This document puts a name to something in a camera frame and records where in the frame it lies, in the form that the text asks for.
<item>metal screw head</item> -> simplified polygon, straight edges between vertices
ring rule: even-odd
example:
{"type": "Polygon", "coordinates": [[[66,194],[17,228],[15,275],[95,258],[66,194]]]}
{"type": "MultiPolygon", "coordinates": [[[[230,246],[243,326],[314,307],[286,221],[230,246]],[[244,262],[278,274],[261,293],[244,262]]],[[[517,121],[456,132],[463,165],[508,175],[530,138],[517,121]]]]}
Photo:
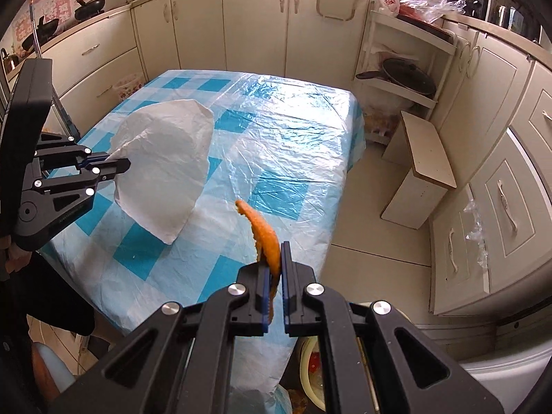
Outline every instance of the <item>metal screw head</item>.
{"type": "Polygon", "coordinates": [[[389,305],[385,300],[377,301],[374,304],[374,311],[379,315],[386,315],[391,311],[391,305],[389,305]]]}
{"type": "Polygon", "coordinates": [[[172,316],[180,311],[180,307],[176,302],[167,302],[161,307],[164,315],[172,316]]]}
{"type": "Polygon", "coordinates": [[[241,283],[232,283],[228,287],[228,292],[233,296],[241,296],[245,291],[246,288],[241,283]]]}
{"type": "Polygon", "coordinates": [[[319,296],[324,292],[324,287],[320,283],[311,283],[306,290],[311,296],[319,296]]]}

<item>plastic table cover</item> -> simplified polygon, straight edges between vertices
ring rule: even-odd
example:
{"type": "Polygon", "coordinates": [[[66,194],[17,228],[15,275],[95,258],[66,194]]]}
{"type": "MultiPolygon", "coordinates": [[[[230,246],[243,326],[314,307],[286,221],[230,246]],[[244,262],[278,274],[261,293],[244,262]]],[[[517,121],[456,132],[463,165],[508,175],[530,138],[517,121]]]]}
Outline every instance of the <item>plastic table cover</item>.
{"type": "MultiPolygon", "coordinates": [[[[246,200],[291,243],[294,260],[318,275],[330,244],[347,170],[365,148],[361,109],[347,91],[273,76],[170,70],[116,107],[81,144],[107,151],[121,121],[157,102],[195,99],[214,113],[205,188],[167,246],[98,187],[93,209],[57,235],[46,257],[67,270],[97,308],[126,332],[163,303],[192,305],[234,282],[256,261],[246,200]]],[[[75,173],[60,169],[54,176],[75,173]]],[[[238,338],[229,412],[278,412],[274,391],[295,339],[284,333],[281,288],[263,338],[238,338]]]]}

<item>kitchen cabinet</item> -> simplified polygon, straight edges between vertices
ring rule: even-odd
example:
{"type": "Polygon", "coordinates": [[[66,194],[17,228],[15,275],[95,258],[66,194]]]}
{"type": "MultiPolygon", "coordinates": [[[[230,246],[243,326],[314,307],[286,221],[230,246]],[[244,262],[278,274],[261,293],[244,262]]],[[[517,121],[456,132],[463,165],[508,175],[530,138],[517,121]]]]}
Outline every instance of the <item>kitchen cabinet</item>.
{"type": "Polygon", "coordinates": [[[140,56],[134,48],[90,74],[61,97],[67,114],[82,136],[119,104],[119,96],[112,85],[141,71],[140,56]]]}
{"type": "Polygon", "coordinates": [[[48,48],[43,57],[52,59],[52,82],[62,96],[93,71],[136,48],[129,11],[100,20],[48,48]]]}
{"type": "Polygon", "coordinates": [[[552,258],[552,205],[510,129],[470,186],[483,221],[490,289],[496,293],[552,258]]]}
{"type": "Polygon", "coordinates": [[[457,35],[458,45],[456,47],[456,53],[454,55],[451,69],[449,70],[448,77],[446,78],[443,91],[439,96],[439,102],[431,115],[430,121],[433,123],[437,132],[441,130],[446,116],[451,111],[452,105],[458,95],[458,91],[466,79],[466,71],[470,65],[470,61],[473,60],[471,52],[475,48],[479,31],[472,28],[463,30],[461,25],[455,22],[445,20],[443,28],[452,31],[457,35]]]}
{"type": "Polygon", "coordinates": [[[466,78],[440,129],[459,186],[481,166],[508,126],[532,62],[526,54],[480,34],[466,78]]]}
{"type": "Polygon", "coordinates": [[[285,76],[289,0],[223,0],[229,71],[285,76]]]}
{"type": "Polygon", "coordinates": [[[458,190],[432,219],[435,268],[434,313],[439,315],[489,295],[489,273],[477,262],[479,244],[466,239],[475,218],[464,211],[473,201],[470,186],[458,190]]]}
{"type": "Polygon", "coordinates": [[[226,70],[223,0],[171,0],[180,68],[226,70]]]}
{"type": "Polygon", "coordinates": [[[535,64],[511,128],[535,165],[548,195],[552,195],[552,72],[540,63],[535,64]]]}
{"type": "Polygon", "coordinates": [[[290,0],[285,76],[350,90],[369,0],[348,21],[322,17],[316,1],[290,0]]]}
{"type": "Polygon", "coordinates": [[[148,80],[178,70],[178,51],[170,0],[151,0],[133,9],[148,80]]]}

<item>person's hand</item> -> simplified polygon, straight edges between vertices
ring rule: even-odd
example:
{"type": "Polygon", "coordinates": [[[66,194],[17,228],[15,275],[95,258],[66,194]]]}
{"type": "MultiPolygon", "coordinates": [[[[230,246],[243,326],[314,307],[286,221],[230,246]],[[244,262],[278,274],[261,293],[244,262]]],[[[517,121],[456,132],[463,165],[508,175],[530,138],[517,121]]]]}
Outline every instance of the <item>person's hand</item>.
{"type": "Polygon", "coordinates": [[[20,249],[17,244],[12,243],[10,235],[0,238],[0,253],[7,252],[6,271],[8,274],[17,272],[29,264],[32,252],[20,249]]]}

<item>white tissue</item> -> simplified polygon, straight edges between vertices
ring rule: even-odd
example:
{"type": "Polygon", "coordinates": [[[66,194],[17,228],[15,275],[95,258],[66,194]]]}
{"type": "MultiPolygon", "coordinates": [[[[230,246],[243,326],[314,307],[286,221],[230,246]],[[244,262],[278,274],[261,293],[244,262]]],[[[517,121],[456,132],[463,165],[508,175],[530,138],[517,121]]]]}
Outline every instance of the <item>white tissue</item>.
{"type": "Polygon", "coordinates": [[[165,244],[176,239],[200,196],[213,112],[194,100],[161,102],[130,114],[111,139],[111,158],[128,157],[115,177],[115,202],[165,244]]]}

